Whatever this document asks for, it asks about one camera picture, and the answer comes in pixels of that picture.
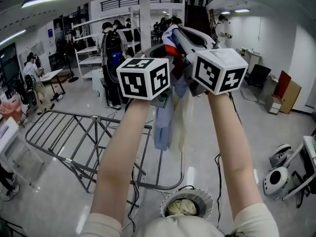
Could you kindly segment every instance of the white shelf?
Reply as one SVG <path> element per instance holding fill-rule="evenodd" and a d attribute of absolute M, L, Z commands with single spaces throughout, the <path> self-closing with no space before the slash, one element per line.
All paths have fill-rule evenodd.
<path fill-rule="evenodd" d="M 97 51 L 98 48 L 96 46 L 89 46 L 83 50 L 77 51 L 77 53 L 87 53 L 87 52 L 93 52 L 93 51 Z"/>
<path fill-rule="evenodd" d="M 78 39 L 75 39 L 75 41 L 78 41 L 78 40 L 83 40 L 83 39 L 87 39 L 89 37 L 94 37 L 94 36 L 98 36 L 99 34 L 91 34 L 91 35 L 87 35 L 87 36 L 82 36 Z"/>
<path fill-rule="evenodd" d="M 98 70 L 103 75 L 103 70 L 102 70 L 102 68 L 100 68 L 100 69 L 94 69 L 94 70 L 89 71 L 88 73 L 84 74 L 82 76 L 82 78 L 84 78 L 84 79 L 92 78 L 92 71 L 96 71 L 96 70 Z"/>
<path fill-rule="evenodd" d="M 101 56 L 91 56 L 86 58 L 83 61 L 80 61 L 79 64 L 83 65 L 83 64 L 98 64 L 98 63 L 102 63 L 102 59 Z"/>
<path fill-rule="evenodd" d="M 130 12 L 118 13 L 118 14 L 113 14 L 113 15 L 102 17 L 102 18 L 98 18 L 98 19 L 93 19 L 93 20 L 90 20 L 90 21 L 87 21 L 87 22 L 75 25 L 75 26 L 73 26 L 73 28 L 76 28 L 76 27 L 79 27 L 79 26 L 88 25 L 88 24 L 92 24 L 92 23 L 96 23 L 96 22 L 103 21 L 103 20 L 108 19 L 108 18 L 114 18 L 114 17 L 126 16 L 126 15 L 130 15 Z"/>

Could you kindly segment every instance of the person with backpack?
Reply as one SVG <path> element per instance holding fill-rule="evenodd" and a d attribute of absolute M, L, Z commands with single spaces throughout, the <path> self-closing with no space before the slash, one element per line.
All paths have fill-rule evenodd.
<path fill-rule="evenodd" d="M 128 44 L 124 33 L 113 28 L 110 22 L 102 25 L 102 32 L 97 39 L 98 53 L 102 58 L 102 68 L 105 81 L 105 89 L 108 105 L 116 110 L 120 110 L 120 98 L 126 104 L 128 98 L 123 97 L 119 87 L 119 79 L 116 69 L 126 59 Z"/>
<path fill-rule="evenodd" d="M 38 100 L 37 101 L 38 107 L 40 109 L 40 112 L 38 112 L 38 115 L 41 115 L 42 113 L 46 112 L 47 107 L 49 107 L 50 109 L 53 109 L 55 106 L 55 104 L 52 103 L 50 99 L 48 98 L 46 94 L 45 86 L 40 81 L 40 77 L 42 73 L 43 73 L 43 68 L 42 67 L 37 68 L 37 66 L 34 63 L 33 54 L 30 53 L 29 56 L 27 57 L 27 63 L 23 70 L 23 75 L 24 75 L 24 79 L 25 79 L 25 76 L 30 75 L 33 80 L 33 89 L 35 91 L 36 98 Z M 42 103 L 40 102 L 39 93 L 43 96 L 44 102 L 46 103 L 46 105 L 42 105 Z"/>

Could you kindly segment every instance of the black chair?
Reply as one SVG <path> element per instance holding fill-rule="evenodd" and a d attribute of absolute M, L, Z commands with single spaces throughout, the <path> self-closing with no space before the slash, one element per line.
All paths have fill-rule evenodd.
<path fill-rule="evenodd" d="M 258 65 L 258 64 L 255 64 L 250 75 L 245 76 L 244 79 L 249 86 L 254 86 L 254 87 L 262 89 L 264 86 L 264 83 L 267 79 L 267 76 L 269 75 L 270 72 L 271 72 L 271 69 L 264 67 L 264 66 L 261 66 L 261 65 Z M 247 98 L 246 94 L 245 94 L 245 92 L 243 92 L 243 90 L 249 91 L 250 89 L 249 88 L 245 88 L 245 89 L 241 88 L 240 89 L 240 92 L 241 92 L 244 99 L 249 100 L 249 101 L 258 102 L 258 99 L 257 99 L 257 97 L 255 97 L 253 92 L 252 93 L 253 93 L 255 99 Z"/>
<path fill-rule="evenodd" d="M 248 77 L 245 77 L 245 81 L 250 86 L 255 86 L 262 89 L 264 86 L 264 82 L 266 81 L 267 76 L 270 72 L 271 69 L 255 64 L 250 75 Z"/>

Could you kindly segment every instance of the backpack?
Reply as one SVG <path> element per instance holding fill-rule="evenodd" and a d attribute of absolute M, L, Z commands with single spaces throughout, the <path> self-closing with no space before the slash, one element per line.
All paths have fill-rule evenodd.
<path fill-rule="evenodd" d="M 103 32 L 103 34 L 102 45 L 104 45 L 104 48 L 102 51 L 105 57 L 109 58 L 113 53 L 123 53 L 122 40 L 116 30 L 108 31 L 107 33 Z"/>
<path fill-rule="evenodd" d="M 217 27 L 218 24 L 220 24 L 220 23 L 217 23 L 217 24 L 215 25 L 215 27 L 212 27 L 212 28 L 211 28 L 211 38 L 212 38 L 216 43 L 219 42 L 219 41 L 217 40 L 217 39 L 218 39 L 218 36 L 217 36 L 217 34 L 216 34 L 216 27 Z"/>
<path fill-rule="evenodd" d="M 113 82 L 118 83 L 118 75 L 116 69 L 125 61 L 123 56 L 123 45 L 119 34 L 114 31 L 103 32 L 103 40 L 101 51 L 103 58 L 106 58 L 107 63 L 102 64 L 104 77 L 110 77 Z"/>

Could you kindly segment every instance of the shirt sleeve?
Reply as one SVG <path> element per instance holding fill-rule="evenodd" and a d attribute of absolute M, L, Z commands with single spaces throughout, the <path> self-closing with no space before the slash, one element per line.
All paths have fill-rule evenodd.
<path fill-rule="evenodd" d="M 80 237 L 123 237 L 122 226 L 116 219 L 109 216 L 90 213 Z"/>
<path fill-rule="evenodd" d="M 120 38 L 122 40 L 123 46 L 127 46 L 128 43 L 127 43 L 127 39 L 126 39 L 125 34 L 122 31 L 120 31 L 120 30 L 117 30 L 117 32 L 118 32 L 118 34 L 119 34 L 119 36 L 120 36 Z"/>
<path fill-rule="evenodd" d="M 246 237 L 279 237 L 277 224 L 264 203 L 253 204 L 236 216 L 233 234 Z"/>

